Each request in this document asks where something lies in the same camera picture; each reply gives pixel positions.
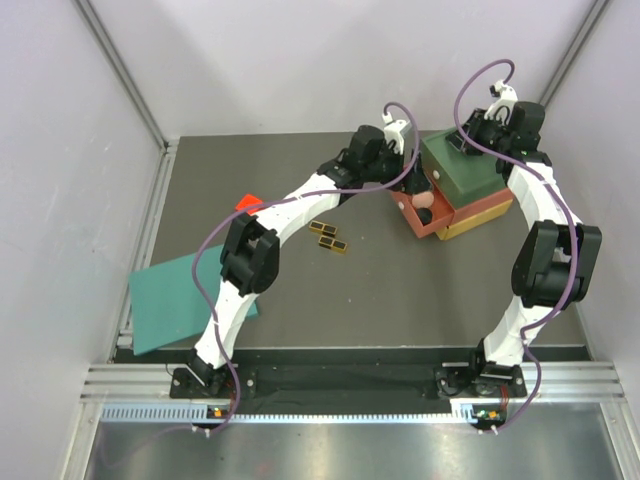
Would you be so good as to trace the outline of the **red drawer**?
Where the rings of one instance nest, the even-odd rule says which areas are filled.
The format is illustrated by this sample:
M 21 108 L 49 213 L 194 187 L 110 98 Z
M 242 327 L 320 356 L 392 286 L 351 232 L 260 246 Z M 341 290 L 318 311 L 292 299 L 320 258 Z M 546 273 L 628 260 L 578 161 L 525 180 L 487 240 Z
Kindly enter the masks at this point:
M 438 230 L 474 216 L 495 205 L 508 200 L 514 200 L 514 196 L 511 191 L 508 188 L 504 188 L 464 207 L 454 208 L 449 204 L 446 197 L 439 191 L 439 189 L 435 188 L 435 200 L 431 206 L 433 221 L 429 225 L 423 225 L 419 220 L 416 214 L 416 209 L 412 206 L 408 195 L 401 192 L 392 192 L 391 196 L 400 208 L 402 215 L 417 238 L 424 238 L 431 234 L 435 234 Z

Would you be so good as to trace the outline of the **yellow bottom drawer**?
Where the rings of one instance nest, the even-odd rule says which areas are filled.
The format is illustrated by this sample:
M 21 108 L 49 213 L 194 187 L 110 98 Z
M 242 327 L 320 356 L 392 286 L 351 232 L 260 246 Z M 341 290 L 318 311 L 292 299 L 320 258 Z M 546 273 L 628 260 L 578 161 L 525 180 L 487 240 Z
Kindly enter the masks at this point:
M 474 216 L 468 217 L 460 222 L 451 224 L 441 230 L 438 230 L 435 232 L 435 234 L 441 241 L 447 241 L 455 238 L 504 215 L 509 210 L 512 203 L 512 200 L 508 200 L 501 204 L 495 205 Z

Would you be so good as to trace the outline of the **gold black lipstick case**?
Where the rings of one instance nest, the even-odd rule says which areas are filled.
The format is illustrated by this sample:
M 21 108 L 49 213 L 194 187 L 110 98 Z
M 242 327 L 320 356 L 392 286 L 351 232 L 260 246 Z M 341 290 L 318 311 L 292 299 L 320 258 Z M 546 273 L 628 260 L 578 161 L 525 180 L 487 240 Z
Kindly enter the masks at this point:
M 318 245 L 327 250 L 344 254 L 347 251 L 348 244 L 330 236 L 320 236 Z
M 309 223 L 309 230 L 318 235 L 331 238 L 334 238 L 337 233 L 337 228 L 335 226 L 319 221 L 311 221 Z

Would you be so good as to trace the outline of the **copper round compact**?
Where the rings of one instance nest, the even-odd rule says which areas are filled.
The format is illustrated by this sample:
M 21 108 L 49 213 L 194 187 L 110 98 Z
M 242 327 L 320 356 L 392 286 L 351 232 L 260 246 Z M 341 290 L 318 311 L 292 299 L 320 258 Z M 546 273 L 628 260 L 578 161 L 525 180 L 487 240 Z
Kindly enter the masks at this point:
M 435 200 L 434 193 L 432 191 L 424 191 L 415 194 L 411 197 L 412 206 L 418 209 L 430 209 Z

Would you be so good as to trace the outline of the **black round cap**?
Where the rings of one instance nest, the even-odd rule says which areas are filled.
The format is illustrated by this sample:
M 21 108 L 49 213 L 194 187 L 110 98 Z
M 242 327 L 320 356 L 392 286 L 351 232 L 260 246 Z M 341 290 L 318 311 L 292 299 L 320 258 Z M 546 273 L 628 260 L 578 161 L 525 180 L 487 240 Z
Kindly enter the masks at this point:
M 429 208 L 420 208 L 416 214 L 423 225 L 429 225 L 433 221 L 433 213 Z

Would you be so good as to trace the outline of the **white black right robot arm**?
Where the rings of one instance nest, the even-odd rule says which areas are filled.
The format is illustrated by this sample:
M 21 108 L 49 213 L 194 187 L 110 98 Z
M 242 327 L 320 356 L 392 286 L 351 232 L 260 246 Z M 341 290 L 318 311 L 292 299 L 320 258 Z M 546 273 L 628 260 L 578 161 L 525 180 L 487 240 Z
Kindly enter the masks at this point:
M 511 273 L 513 299 L 483 338 L 465 369 L 450 371 L 444 394 L 493 396 L 521 386 L 520 364 L 540 330 L 587 293 L 602 233 L 571 211 L 557 186 L 548 155 L 539 151 L 542 105 L 520 101 L 477 108 L 447 140 L 461 153 L 488 154 L 524 215 L 529 233 Z

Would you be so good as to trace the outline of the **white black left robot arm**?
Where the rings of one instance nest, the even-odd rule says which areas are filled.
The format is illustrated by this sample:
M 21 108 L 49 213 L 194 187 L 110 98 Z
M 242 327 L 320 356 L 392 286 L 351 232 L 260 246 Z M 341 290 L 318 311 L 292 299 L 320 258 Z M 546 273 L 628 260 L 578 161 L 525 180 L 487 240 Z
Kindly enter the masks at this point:
M 235 340 L 248 310 L 276 280 L 284 243 L 317 216 L 349 198 L 382 189 L 400 190 L 410 181 L 429 183 L 418 168 L 419 149 L 405 155 L 405 138 L 420 138 L 406 120 L 388 120 L 383 128 L 363 125 L 348 147 L 321 164 L 299 188 L 257 213 L 239 211 L 226 220 L 229 230 L 220 254 L 217 298 L 209 299 L 209 323 L 188 361 L 192 384 L 205 396 L 226 387 Z

